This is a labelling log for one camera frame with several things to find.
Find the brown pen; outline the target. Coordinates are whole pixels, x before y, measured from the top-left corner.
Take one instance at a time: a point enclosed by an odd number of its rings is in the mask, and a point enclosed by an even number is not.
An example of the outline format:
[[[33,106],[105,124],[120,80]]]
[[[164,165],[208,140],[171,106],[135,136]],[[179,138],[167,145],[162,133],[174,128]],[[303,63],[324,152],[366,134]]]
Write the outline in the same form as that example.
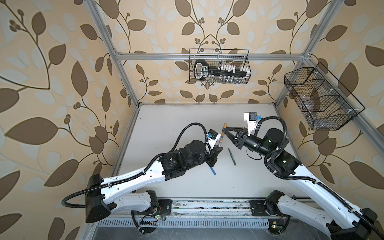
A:
[[[222,132],[222,133],[221,133],[221,136],[220,136],[220,139],[219,139],[218,147],[221,147],[221,146],[222,146],[222,142],[223,142],[223,138],[224,138],[224,136],[225,136],[225,133]]]

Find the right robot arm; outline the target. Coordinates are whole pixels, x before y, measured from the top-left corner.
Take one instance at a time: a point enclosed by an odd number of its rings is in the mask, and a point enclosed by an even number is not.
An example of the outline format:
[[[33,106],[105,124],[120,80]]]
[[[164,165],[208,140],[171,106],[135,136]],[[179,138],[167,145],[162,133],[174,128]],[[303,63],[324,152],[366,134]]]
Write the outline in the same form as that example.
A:
[[[261,118],[254,128],[226,127],[223,132],[238,149],[245,147],[260,154],[275,177],[295,185],[321,207],[318,210],[273,191],[266,198],[270,215],[280,211],[322,231],[332,240],[366,240],[371,233],[384,238],[383,232],[375,227],[374,211],[361,209],[341,197],[285,151],[289,143],[287,125],[280,117]]]

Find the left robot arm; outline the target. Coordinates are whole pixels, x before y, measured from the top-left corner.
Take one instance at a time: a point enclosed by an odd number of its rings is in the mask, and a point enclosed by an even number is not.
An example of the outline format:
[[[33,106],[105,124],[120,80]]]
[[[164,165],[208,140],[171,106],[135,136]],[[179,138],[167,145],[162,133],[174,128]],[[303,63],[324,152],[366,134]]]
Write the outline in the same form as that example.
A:
[[[193,140],[183,148],[178,148],[185,131],[193,126],[203,130],[203,141]],[[64,197],[61,204],[66,208],[84,209],[88,224],[124,210],[156,213],[160,207],[156,192],[148,190],[138,194],[136,191],[181,177],[188,170],[203,164],[214,167],[223,150],[217,145],[221,136],[214,130],[207,131],[200,123],[188,124],[178,135],[171,150],[157,154],[146,167],[109,178],[93,175],[86,189]]]

